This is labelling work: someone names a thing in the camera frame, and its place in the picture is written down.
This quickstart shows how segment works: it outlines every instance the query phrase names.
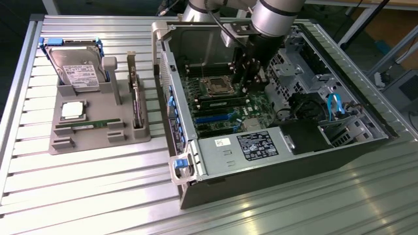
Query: blue cable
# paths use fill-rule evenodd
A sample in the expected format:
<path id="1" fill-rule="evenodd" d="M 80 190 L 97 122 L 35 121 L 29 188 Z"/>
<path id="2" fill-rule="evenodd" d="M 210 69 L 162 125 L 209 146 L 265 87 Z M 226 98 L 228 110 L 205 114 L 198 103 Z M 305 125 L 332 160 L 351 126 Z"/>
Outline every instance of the blue cable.
<path id="1" fill-rule="evenodd" d="M 331 121 L 331 118 L 332 118 L 332 109 L 331 109 L 331 106 L 332 106 L 333 97 L 335 97 L 335 99 L 336 99 L 336 111 L 340 111 L 341 114 L 345 113 L 345 111 L 344 111 L 344 109 L 341 108 L 341 105 L 340 105 L 340 97 L 339 97 L 339 94 L 336 94 L 336 93 L 328 94 L 327 107 L 328 107 L 328 120 L 329 120 L 329 121 Z"/>

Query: aluminum table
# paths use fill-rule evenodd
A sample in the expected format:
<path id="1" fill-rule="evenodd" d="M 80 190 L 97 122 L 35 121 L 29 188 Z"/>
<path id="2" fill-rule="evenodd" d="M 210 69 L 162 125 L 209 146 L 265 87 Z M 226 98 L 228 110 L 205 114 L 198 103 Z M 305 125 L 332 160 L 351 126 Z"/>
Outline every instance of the aluminum table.
<path id="1" fill-rule="evenodd" d="M 156 19 L 45 16 L 30 21 L 0 125 L 0 234 L 418 234 L 418 135 L 393 108 L 379 104 L 400 133 L 389 145 L 335 171 L 178 209 L 150 68 Z M 320 27 L 309 27 L 323 34 L 321 43 L 336 47 Z M 46 153 L 57 76 L 37 49 L 38 36 L 98 36 L 104 54 L 118 60 L 117 79 L 126 77 L 125 52 L 137 52 L 149 142 Z M 332 57 L 352 64 L 340 51 Z M 344 70 L 367 93 L 365 76 L 353 65 Z"/>

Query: green circuit board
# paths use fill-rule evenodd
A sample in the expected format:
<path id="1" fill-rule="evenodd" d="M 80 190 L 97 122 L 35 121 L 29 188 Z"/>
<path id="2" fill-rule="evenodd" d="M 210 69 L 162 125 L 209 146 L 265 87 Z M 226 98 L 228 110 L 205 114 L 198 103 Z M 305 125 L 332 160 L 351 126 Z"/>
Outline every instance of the green circuit board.
<path id="1" fill-rule="evenodd" d="M 200 138 L 264 129 L 271 124 L 273 113 L 263 91 L 252 91 L 244 97 L 237 97 L 238 84 L 232 84 L 234 92 L 221 94 L 213 100 L 213 96 L 209 96 L 205 89 L 202 78 L 188 78 L 184 76 L 181 77 L 181 85 L 194 129 Z M 229 118 L 228 120 L 196 123 L 198 118 L 217 115 L 228 115 Z M 245 125 L 245 120 L 248 119 L 257 123 L 250 129 Z"/>

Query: gray parts holder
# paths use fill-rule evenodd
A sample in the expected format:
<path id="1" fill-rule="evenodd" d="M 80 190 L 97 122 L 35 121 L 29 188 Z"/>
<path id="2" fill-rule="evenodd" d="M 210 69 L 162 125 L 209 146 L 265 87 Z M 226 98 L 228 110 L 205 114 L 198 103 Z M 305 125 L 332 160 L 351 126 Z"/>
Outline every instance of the gray parts holder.
<path id="1" fill-rule="evenodd" d="M 142 128 L 134 129 L 129 82 L 116 81 L 114 57 L 102 57 L 101 66 L 110 81 L 98 83 L 98 92 L 77 93 L 70 85 L 57 85 L 48 151 L 52 155 L 150 140 L 142 83 L 140 81 L 138 93 Z M 70 106 L 69 111 L 64 111 L 65 103 L 76 103 L 78 109 Z"/>

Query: hard drive label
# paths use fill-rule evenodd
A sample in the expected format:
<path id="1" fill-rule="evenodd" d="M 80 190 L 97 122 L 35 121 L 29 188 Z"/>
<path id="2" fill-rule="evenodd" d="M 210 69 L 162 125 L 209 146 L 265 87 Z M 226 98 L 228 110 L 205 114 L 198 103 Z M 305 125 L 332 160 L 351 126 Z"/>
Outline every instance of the hard drive label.
<path id="1" fill-rule="evenodd" d="M 236 136 L 242 155 L 248 161 L 279 154 L 267 131 Z"/>
<path id="2" fill-rule="evenodd" d="M 98 86 L 93 65 L 70 65 L 62 67 L 73 88 Z"/>

